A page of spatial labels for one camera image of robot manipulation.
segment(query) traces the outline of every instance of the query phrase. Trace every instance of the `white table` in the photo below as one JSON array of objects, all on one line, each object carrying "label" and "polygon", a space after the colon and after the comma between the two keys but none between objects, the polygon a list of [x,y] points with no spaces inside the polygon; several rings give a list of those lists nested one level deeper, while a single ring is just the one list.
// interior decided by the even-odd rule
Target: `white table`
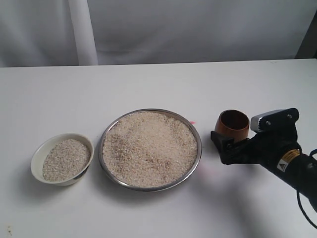
[{"label": "white table", "polygon": [[[0,68],[0,237],[315,238],[295,190],[260,166],[250,173],[222,165],[210,131],[225,109],[251,118],[296,107],[299,143],[309,153],[317,147],[316,89],[315,59]],[[203,156],[180,186],[159,193],[118,187],[97,157],[74,186],[33,179],[30,160],[45,140],[78,132],[96,145],[113,120],[142,108],[196,122]]]}]

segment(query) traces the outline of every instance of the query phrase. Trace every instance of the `brown cup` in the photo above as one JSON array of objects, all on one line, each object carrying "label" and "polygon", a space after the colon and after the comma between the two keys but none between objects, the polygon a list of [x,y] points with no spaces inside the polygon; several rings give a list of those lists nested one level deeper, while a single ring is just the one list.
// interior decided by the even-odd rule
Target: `brown cup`
[{"label": "brown cup", "polygon": [[249,118],[237,110],[222,112],[217,120],[215,132],[234,138],[234,143],[244,140],[249,133]]}]

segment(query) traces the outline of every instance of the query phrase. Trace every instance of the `white curtain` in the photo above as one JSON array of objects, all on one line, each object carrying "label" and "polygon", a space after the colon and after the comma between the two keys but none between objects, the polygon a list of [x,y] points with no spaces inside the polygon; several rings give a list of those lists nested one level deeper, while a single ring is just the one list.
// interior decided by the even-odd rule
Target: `white curtain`
[{"label": "white curtain", "polygon": [[0,67],[294,58],[316,0],[0,0]]}]

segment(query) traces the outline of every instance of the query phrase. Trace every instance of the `bowl rim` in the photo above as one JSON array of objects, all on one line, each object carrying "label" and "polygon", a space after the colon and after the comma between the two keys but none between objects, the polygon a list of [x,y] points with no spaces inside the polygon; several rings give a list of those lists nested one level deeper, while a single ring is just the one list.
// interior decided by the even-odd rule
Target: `bowl rim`
[{"label": "bowl rim", "polygon": [[[89,158],[89,161],[87,162],[87,164],[85,165],[85,167],[84,167],[79,173],[77,173],[75,176],[72,176],[72,177],[70,177],[70,178],[67,178],[67,179],[61,180],[61,181],[47,181],[47,180],[45,180],[45,179],[42,179],[42,178],[38,177],[38,176],[35,174],[35,172],[33,172],[33,169],[32,169],[32,168],[33,168],[32,165],[35,163],[35,162],[34,162],[34,157],[36,156],[36,154],[42,149],[42,147],[43,147],[44,145],[46,145],[46,144],[49,143],[50,141],[56,139],[57,137],[63,137],[63,136],[68,136],[68,135],[76,135],[76,136],[82,137],[83,139],[85,139],[85,140],[91,145],[92,150],[90,151],[90,158]],[[33,177],[36,178],[38,181],[43,182],[43,183],[47,183],[47,184],[60,184],[60,183],[68,182],[68,181],[70,181],[70,180],[72,180],[72,179],[75,179],[77,176],[81,175],[81,174],[88,168],[88,166],[90,165],[90,163],[91,163],[92,160],[93,160],[94,152],[95,152],[94,145],[93,145],[92,141],[91,141],[89,138],[87,138],[86,136],[81,135],[81,134],[78,134],[78,133],[73,133],[73,132],[71,132],[71,133],[59,134],[59,135],[56,135],[56,136],[54,136],[54,137],[51,137],[50,139],[48,139],[48,140],[46,140],[45,142],[43,142],[43,143],[37,148],[37,150],[34,152],[34,154],[33,154],[33,156],[32,156],[32,160],[31,160],[31,173],[32,173]]]},{"label": "bowl rim", "polygon": [[[166,185],[163,185],[163,186],[159,186],[159,187],[137,187],[137,186],[133,186],[133,185],[129,185],[129,184],[126,184],[124,182],[122,182],[121,180],[117,179],[107,168],[106,166],[106,163],[104,161],[104,158],[103,158],[103,147],[104,147],[104,141],[105,141],[105,137],[106,137],[106,133],[109,132],[118,122],[119,120],[121,120],[122,118],[124,117],[127,117],[129,115],[132,115],[132,114],[135,114],[135,113],[141,113],[141,112],[153,112],[153,113],[160,113],[160,114],[164,114],[164,115],[170,115],[172,116],[173,118],[175,119],[179,119],[181,122],[183,122],[189,129],[190,131],[192,132],[196,142],[197,142],[197,155],[196,155],[196,158],[195,158],[195,161],[192,165],[192,167],[189,169],[189,171],[187,173],[185,173],[182,177],[180,177],[178,180],[172,182],[172,183],[169,183],[169,184],[166,184]],[[142,192],[154,192],[154,191],[162,191],[162,190],[166,190],[166,189],[169,189],[169,188],[172,188],[176,185],[179,185],[180,183],[182,183],[183,181],[185,181],[193,172],[194,170],[196,169],[200,159],[201,159],[201,156],[202,156],[202,141],[201,141],[201,138],[197,132],[197,130],[195,129],[195,127],[187,120],[185,119],[183,116],[177,114],[177,113],[174,113],[174,112],[171,112],[171,111],[168,111],[168,110],[164,110],[164,109],[139,109],[139,110],[135,110],[135,111],[132,111],[132,112],[129,112],[129,113],[126,113],[122,116],[120,116],[119,118],[117,118],[116,120],[114,120],[107,128],[106,130],[103,132],[100,140],[99,140],[99,144],[97,146],[98,148],[98,158],[99,158],[99,163],[102,167],[102,169],[105,171],[105,173],[107,174],[107,176],[115,183],[125,187],[125,188],[128,188],[128,189],[131,189],[131,190],[135,190],[135,191],[142,191]]]}]

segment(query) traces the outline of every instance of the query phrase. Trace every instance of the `stainless steel plate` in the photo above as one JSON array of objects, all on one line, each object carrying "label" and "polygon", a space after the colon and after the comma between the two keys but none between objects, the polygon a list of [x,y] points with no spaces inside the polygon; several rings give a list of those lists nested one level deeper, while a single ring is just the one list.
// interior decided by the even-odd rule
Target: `stainless steel plate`
[{"label": "stainless steel plate", "polygon": [[[120,180],[118,180],[107,168],[106,164],[105,164],[105,161],[104,161],[104,158],[103,158],[103,146],[104,146],[104,141],[105,141],[105,137],[106,137],[106,133],[108,131],[110,131],[117,123],[120,119],[126,117],[126,116],[129,116],[131,114],[134,114],[134,113],[140,113],[140,112],[154,112],[154,113],[160,113],[160,114],[164,114],[164,115],[167,115],[168,117],[172,117],[172,118],[175,118],[175,119],[178,119],[180,120],[181,122],[183,122],[185,125],[188,126],[188,128],[190,129],[190,131],[192,132],[192,134],[194,135],[194,138],[196,139],[196,142],[197,142],[197,156],[196,156],[196,159],[191,167],[191,169],[186,173],[184,174],[180,179],[170,183],[170,184],[167,184],[167,185],[164,185],[164,186],[160,186],[160,187],[136,187],[136,186],[131,186],[131,185],[128,185]],[[184,117],[180,116],[179,114],[176,114],[174,112],[170,112],[170,111],[167,111],[167,110],[163,110],[163,109],[140,109],[140,110],[136,110],[136,111],[133,111],[133,112],[130,112],[130,113],[127,113],[121,117],[119,117],[117,120],[115,120],[113,123],[111,123],[108,128],[104,131],[103,135],[101,136],[101,139],[99,141],[99,145],[98,145],[98,156],[99,156],[99,162],[100,162],[100,165],[102,167],[102,169],[106,172],[106,174],[108,175],[108,177],[114,181],[115,183],[118,183],[120,184],[121,186],[123,187],[126,187],[128,189],[132,189],[132,190],[136,190],[136,191],[143,191],[143,192],[154,192],[154,191],[161,191],[161,190],[165,190],[165,189],[168,189],[168,188],[171,188],[171,187],[174,187],[178,184],[180,184],[181,182],[183,182],[185,179],[187,179],[192,173],[193,171],[196,169],[198,163],[199,163],[199,160],[201,158],[201,155],[202,155],[202,141],[198,135],[198,132],[196,131],[196,129],[193,127],[193,125],[188,121],[186,120]]]}]

